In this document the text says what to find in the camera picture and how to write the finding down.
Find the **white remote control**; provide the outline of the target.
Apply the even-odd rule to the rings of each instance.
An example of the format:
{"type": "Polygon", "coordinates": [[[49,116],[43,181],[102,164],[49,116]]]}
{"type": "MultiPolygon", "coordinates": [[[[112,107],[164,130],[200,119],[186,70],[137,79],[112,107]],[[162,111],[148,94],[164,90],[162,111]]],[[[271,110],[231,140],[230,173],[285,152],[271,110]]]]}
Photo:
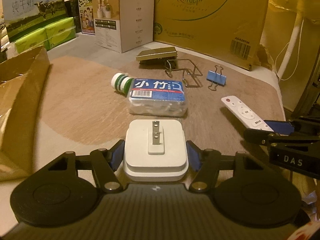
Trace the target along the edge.
{"type": "Polygon", "coordinates": [[[246,128],[273,132],[273,129],[262,118],[236,96],[225,96],[221,98],[221,101],[246,128]]]}

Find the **blue binder clip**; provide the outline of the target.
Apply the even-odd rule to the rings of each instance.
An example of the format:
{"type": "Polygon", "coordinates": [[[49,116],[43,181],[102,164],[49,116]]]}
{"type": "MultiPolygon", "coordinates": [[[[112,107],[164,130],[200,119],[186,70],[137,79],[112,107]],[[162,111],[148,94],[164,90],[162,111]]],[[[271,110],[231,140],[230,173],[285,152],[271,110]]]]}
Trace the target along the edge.
{"type": "Polygon", "coordinates": [[[209,70],[206,80],[210,82],[208,89],[216,91],[217,86],[224,86],[226,84],[227,77],[222,74],[223,67],[221,65],[215,65],[215,70],[209,70]]]}

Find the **chrome wire holder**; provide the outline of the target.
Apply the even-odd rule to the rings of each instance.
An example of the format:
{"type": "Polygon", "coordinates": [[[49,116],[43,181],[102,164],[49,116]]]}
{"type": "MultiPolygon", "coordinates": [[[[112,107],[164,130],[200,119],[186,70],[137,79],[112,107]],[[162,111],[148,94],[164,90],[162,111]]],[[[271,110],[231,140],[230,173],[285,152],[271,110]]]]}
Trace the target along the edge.
{"type": "Polygon", "coordinates": [[[164,66],[165,66],[165,73],[170,78],[173,78],[173,72],[182,72],[182,82],[186,88],[201,87],[198,77],[203,76],[203,73],[200,71],[198,66],[190,59],[168,59],[165,61],[164,66]],[[178,68],[178,61],[187,61],[191,63],[191,65],[193,66],[193,69],[178,68]],[[191,77],[194,83],[190,84],[187,81],[186,76],[191,77]]]}

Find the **white power adapter plug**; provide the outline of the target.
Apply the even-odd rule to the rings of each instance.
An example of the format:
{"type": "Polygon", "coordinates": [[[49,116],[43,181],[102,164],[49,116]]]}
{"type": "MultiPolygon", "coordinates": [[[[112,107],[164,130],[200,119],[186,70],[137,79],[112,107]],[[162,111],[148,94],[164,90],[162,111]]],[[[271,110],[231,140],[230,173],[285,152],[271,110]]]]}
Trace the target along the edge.
{"type": "Polygon", "coordinates": [[[178,181],[189,168],[182,124],[174,119],[137,119],[126,132],[123,169],[133,181],[178,181]]]}

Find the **blue dental floss pack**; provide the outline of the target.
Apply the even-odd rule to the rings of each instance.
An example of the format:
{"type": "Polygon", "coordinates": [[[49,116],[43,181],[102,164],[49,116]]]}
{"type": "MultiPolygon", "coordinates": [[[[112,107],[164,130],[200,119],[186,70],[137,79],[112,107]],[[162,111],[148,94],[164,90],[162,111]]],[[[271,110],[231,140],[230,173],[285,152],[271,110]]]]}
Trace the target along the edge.
{"type": "Polygon", "coordinates": [[[181,117],[187,111],[187,100],[181,81],[134,79],[127,99],[131,114],[181,117]]]}

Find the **white green round jar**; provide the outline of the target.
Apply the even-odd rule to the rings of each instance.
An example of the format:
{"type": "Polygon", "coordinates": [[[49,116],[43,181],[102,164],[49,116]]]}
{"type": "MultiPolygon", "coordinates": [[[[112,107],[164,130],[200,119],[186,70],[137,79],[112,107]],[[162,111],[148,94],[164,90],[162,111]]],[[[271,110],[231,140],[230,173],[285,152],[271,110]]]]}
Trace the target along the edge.
{"type": "Polygon", "coordinates": [[[133,77],[124,73],[116,73],[111,79],[111,86],[116,92],[127,96],[133,81],[133,77]]]}

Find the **large brown cardboard box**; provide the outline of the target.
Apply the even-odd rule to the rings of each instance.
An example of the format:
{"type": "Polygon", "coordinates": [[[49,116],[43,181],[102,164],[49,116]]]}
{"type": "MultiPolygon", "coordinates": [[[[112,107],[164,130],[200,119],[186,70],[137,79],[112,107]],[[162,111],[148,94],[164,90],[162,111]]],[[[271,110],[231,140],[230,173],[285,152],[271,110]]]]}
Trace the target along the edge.
{"type": "Polygon", "coordinates": [[[251,70],[268,0],[155,0],[153,39],[251,70]]]}

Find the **gold flat box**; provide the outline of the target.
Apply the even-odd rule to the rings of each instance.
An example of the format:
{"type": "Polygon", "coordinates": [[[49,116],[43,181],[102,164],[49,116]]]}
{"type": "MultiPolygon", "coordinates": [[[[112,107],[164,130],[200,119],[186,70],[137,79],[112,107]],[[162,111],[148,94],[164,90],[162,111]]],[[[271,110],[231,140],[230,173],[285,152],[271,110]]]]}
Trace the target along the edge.
{"type": "Polygon", "coordinates": [[[137,56],[137,61],[148,61],[156,59],[167,59],[177,57],[177,50],[175,47],[163,47],[141,51],[137,56]]]}

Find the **open cardboard tray box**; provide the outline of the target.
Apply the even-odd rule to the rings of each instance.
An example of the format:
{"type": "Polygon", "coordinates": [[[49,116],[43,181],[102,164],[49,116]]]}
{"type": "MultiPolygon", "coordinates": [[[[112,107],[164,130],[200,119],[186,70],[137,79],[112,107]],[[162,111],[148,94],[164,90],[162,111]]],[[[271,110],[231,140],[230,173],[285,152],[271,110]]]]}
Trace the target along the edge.
{"type": "Polygon", "coordinates": [[[37,112],[49,67],[43,46],[1,63],[1,181],[33,171],[37,112]]]}

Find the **green tissue pack left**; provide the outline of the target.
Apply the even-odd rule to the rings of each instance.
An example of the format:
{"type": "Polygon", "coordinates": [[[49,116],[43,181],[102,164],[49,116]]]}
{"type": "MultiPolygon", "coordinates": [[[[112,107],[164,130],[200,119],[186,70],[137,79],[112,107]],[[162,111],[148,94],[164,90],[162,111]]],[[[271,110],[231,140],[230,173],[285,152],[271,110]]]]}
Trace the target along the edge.
{"type": "Polygon", "coordinates": [[[39,28],[15,41],[15,47],[18,53],[33,49],[38,46],[44,46],[46,50],[50,49],[45,28],[39,28]]]}

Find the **green tissue pack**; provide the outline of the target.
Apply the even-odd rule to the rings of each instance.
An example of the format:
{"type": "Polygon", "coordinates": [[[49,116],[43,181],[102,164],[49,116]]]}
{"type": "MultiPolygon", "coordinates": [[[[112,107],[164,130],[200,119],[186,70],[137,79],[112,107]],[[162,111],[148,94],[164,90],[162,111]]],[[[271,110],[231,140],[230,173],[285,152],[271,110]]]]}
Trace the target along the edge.
{"type": "Polygon", "coordinates": [[[72,17],[51,23],[45,27],[45,30],[50,49],[76,38],[76,29],[72,17]]]}
{"type": "Polygon", "coordinates": [[[33,49],[38,46],[44,46],[46,50],[50,49],[45,28],[39,28],[15,41],[15,47],[18,53],[33,49]]]}

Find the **green tissue pack right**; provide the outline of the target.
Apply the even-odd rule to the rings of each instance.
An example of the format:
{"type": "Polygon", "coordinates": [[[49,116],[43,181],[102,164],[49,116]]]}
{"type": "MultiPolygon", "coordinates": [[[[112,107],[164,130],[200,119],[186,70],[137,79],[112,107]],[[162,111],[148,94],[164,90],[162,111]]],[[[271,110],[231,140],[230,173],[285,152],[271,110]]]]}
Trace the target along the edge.
{"type": "Polygon", "coordinates": [[[45,27],[45,30],[50,49],[76,38],[76,29],[72,17],[51,23],[45,27]]]}

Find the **white product carton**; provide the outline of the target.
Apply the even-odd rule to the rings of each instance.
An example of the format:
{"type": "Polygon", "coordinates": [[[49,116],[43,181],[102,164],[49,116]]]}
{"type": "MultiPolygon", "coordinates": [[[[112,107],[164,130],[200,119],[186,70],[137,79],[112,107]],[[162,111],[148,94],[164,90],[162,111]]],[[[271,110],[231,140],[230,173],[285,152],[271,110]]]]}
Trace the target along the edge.
{"type": "Polygon", "coordinates": [[[155,0],[92,0],[96,44],[124,53],[153,41],[155,0]]]}

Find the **milk carton cow picture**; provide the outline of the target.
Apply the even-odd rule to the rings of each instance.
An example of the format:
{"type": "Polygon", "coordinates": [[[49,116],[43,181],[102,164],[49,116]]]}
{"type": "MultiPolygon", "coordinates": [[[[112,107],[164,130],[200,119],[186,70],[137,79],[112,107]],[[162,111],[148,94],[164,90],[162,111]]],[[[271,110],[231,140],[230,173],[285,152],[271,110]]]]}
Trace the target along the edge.
{"type": "Polygon", "coordinates": [[[2,0],[2,6],[10,42],[67,15],[64,0],[2,0]]]}

